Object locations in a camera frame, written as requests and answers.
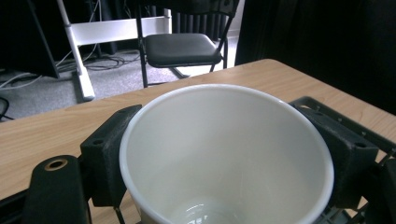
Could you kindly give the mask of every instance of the black curtain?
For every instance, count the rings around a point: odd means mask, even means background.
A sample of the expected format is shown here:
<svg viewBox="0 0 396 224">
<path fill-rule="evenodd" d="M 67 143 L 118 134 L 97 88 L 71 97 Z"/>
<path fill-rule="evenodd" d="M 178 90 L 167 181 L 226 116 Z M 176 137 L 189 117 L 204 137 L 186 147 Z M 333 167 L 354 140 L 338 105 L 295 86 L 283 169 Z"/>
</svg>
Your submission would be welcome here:
<svg viewBox="0 0 396 224">
<path fill-rule="evenodd" d="M 396 115 L 396 1 L 246 0 L 235 64 L 271 58 Z"/>
</svg>

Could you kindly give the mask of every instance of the white desk frame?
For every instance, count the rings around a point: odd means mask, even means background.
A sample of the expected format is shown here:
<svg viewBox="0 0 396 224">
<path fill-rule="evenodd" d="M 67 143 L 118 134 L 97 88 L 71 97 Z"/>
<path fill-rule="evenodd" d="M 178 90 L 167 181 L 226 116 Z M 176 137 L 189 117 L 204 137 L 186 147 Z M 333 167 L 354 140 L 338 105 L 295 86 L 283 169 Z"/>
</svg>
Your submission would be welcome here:
<svg viewBox="0 0 396 224">
<path fill-rule="evenodd" d="M 78 46 L 106 43 L 112 41 L 136 39 L 135 19 L 118 21 L 95 21 L 83 23 L 70 23 L 63 0 L 57 0 L 64 21 L 64 29 L 77 63 L 77 74 L 84 101 L 91 101 L 95 98 L 95 93 L 79 54 Z M 172 18 L 170 10 L 164 11 L 163 17 L 145 18 L 142 20 L 145 27 L 144 35 L 170 34 L 172 32 Z"/>
</svg>

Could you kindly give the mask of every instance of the chair backrest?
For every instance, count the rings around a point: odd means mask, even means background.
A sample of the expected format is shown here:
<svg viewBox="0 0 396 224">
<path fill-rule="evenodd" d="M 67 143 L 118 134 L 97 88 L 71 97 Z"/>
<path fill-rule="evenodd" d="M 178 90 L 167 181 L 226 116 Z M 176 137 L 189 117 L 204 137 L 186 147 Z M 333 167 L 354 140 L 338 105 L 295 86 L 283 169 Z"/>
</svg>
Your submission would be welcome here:
<svg viewBox="0 0 396 224">
<path fill-rule="evenodd" d="M 168 8 L 190 15 L 224 14 L 235 16 L 239 0 L 138 0 L 141 5 Z"/>
</svg>

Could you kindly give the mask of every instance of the black chair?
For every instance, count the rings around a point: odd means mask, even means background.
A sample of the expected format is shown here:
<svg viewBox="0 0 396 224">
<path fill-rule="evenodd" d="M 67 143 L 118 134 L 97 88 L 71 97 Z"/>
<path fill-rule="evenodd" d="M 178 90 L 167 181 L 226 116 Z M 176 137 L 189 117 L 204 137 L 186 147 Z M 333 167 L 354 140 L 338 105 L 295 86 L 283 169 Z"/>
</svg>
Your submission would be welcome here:
<svg viewBox="0 0 396 224">
<path fill-rule="evenodd" d="M 149 83 L 146 63 L 156 68 L 173 68 L 183 66 L 215 65 L 223 60 L 227 68 L 228 41 L 227 33 L 235 16 L 239 0 L 135 0 L 138 47 L 142 65 L 143 86 L 161 83 Z M 143 36 L 142 10 L 145 7 L 161 7 L 187 15 L 225 15 L 227 21 L 216 45 L 207 35 L 197 33 L 158 34 Z"/>
</svg>

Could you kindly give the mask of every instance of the power cord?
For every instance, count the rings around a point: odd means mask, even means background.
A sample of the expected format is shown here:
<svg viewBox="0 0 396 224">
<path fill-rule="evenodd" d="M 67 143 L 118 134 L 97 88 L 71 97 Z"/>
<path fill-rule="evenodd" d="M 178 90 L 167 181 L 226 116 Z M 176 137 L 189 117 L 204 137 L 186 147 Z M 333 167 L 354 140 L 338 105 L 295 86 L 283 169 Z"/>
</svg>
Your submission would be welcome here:
<svg viewBox="0 0 396 224">
<path fill-rule="evenodd" d="M 4 119 L 14 119 L 14 118 L 11 118 L 11 117 L 6 115 L 6 113 L 8 111 L 8 108 L 9 108 L 9 101 L 7 99 L 3 98 L 3 97 L 0 97 L 0 100 L 4 102 L 3 111 L 0 113 L 0 122 L 4 121 L 3 118 Z"/>
</svg>

